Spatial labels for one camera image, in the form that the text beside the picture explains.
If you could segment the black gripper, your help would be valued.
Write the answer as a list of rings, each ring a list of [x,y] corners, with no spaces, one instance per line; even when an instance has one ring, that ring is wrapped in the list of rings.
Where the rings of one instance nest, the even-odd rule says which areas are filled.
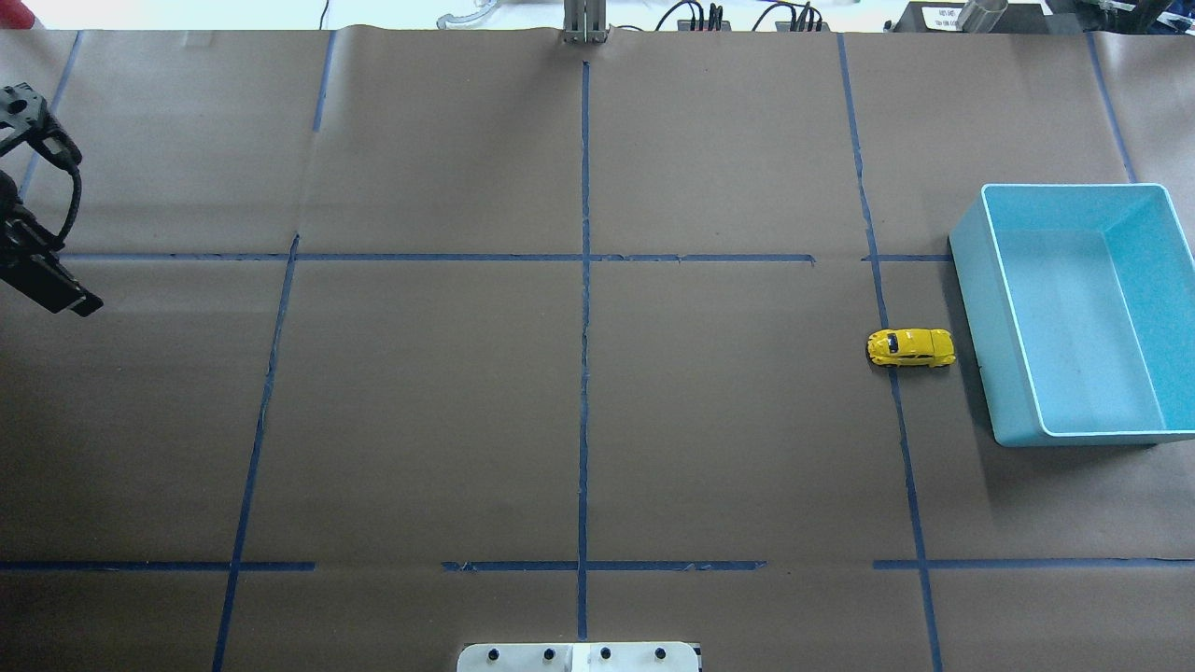
[[[22,204],[14,181],[1,172],[1,267],[4,281],[19,281],[19,292],[53,314],[71,310],[80,317],[94,314],[103,299],[65,269],[54,234]]]

